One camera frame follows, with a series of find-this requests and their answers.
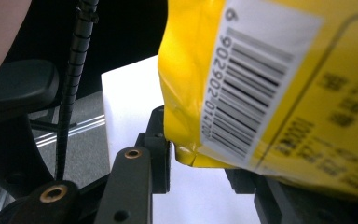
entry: yellow bag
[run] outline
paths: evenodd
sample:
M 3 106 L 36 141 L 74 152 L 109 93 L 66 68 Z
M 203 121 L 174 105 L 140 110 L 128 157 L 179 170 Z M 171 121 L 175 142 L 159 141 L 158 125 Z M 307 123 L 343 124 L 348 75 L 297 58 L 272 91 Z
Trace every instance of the yellow bag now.
M 158 55 L 179 162 L 358 198 L 358 1 L 169 0 Z

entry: black chair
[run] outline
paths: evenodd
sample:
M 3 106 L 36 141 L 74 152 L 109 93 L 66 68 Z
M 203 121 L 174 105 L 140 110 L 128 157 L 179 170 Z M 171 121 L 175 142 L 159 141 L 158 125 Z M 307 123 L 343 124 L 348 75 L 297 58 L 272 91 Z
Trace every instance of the black chair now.
M 50 104 L 58 89 L 54 64 L 27 60 L 0 68 L 0 187 L 14 198 L 51 180 L 27 114 Z

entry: white label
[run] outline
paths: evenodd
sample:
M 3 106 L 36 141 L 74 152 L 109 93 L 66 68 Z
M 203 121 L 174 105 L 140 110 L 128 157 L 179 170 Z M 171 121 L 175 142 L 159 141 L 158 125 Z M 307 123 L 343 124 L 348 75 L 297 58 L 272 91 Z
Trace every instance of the white label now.
M 321 24 L 269 1 L 226 2 L 202 106 L 203 145 L 245 166 Z

